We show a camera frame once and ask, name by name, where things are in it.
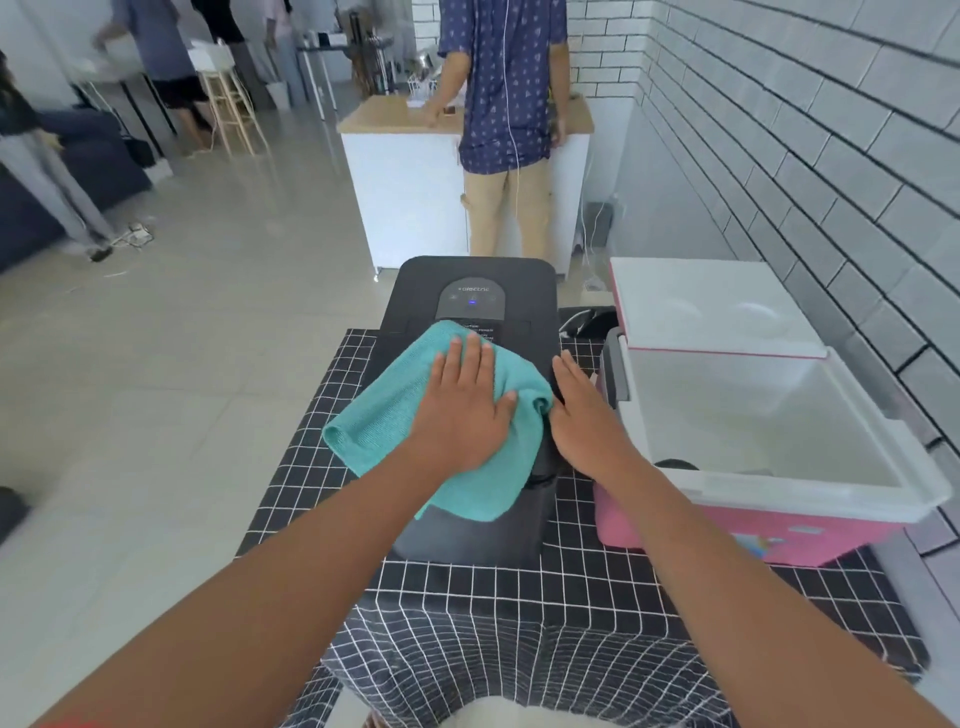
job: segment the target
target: blue shirt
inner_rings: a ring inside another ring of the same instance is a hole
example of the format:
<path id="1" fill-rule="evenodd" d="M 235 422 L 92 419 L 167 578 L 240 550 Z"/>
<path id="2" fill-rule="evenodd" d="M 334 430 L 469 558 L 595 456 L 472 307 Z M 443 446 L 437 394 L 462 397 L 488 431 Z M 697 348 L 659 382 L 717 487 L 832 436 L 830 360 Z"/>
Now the blue shirt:
<path id="1" fill-rule="evenodd" d="M 113 22 L 130 31 L 151 79 L 174 81 L 196 75 L 177 28 L 180 14 L 171 0 L 111 0 L 111 4 Z"/>
<path id="2" fill-rule="evenodd" d="M 441 56 L 471 61 L 465 170 L 491 175 L 550 156 L 550 45 L 565 42 L 566 0 L 440 0 Z"/>

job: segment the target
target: cleaning cloth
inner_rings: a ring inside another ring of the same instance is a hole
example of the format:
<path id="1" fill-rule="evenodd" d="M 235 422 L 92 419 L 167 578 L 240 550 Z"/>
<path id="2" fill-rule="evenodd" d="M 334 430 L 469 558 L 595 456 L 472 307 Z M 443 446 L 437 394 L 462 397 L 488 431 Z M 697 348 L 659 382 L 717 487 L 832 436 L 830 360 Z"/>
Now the cleaning cloth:
<path id="1" fill-rule="evenodd" d="M 324 427 L 324 440 L 357 475 L 387 456 L 410 432 L 437 352 L 469 329 L 439 321 L 398 356 L 367 389 Z M 478 470 L 447 480 L 427 505 L 473 521 L 492 521 L 514 504 L 530 476 L 553 404 L 550 384 L 523 357 L 494 345 L 493 398 L 516 391 L 516 413 L 503 447 Z M 426 506 L 417 513 L 419 518 Z"/>

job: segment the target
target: navy patterned shirt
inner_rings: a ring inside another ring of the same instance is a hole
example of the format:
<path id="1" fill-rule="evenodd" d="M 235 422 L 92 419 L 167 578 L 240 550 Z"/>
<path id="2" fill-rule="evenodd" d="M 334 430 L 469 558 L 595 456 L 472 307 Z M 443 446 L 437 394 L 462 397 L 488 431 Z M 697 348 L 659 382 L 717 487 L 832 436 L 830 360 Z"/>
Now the navy patterned shirt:
<path id="1" fill-rule="evenodd" d="M 440 55 L 471 60 L 464 169 L 491 175 L 548 158 L 549 51 L 566 43 L 566 0 L 440 0 L 440 26 Z"/>

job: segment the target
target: black bag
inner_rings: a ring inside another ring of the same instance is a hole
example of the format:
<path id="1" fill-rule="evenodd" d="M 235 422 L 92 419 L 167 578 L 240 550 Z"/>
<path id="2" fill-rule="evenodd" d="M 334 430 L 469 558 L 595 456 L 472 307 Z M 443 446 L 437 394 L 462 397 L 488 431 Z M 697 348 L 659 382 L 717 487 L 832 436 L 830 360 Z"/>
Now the black bag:
<path id="1" fill-rule="evenodd" d="M 131 156 L 141 169 L 149 169 L 156 164 L 154 150 L 150 144 L 143 139 L 134 139 L 132 136 L 123 137 L 124 144 L 127 145 L 127 153 Z"/>
<path id="2" fill-rule="evenodd" d="M 0 544 L 23 521 L 29 510 L 19 493 L 0 487 Z"/>

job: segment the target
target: wooden stool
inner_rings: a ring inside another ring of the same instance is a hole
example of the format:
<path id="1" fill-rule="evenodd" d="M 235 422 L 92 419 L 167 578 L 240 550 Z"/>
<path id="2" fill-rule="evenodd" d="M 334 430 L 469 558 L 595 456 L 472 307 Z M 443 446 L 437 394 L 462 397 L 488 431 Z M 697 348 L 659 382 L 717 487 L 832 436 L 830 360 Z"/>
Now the wooden stool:
<path id="1" fill-rule="evenodd" d="M 200 79 L 206 95 L 210 98 L 210 108 L 217 122 L 216 133 L 223 138 L 227 153 L 233 156 L 230 146 L 230 133 L 233 132 L 240 137 L 247 151 L 256 155 L 250 135 L 250 127 L 253 127 L 260 136 L 264 151 L 270 154 L 270 145 L 260 129 L 250 96 L 237 78 L 236 70 L 231 68 L 226 71 L 203 71 Z"/>

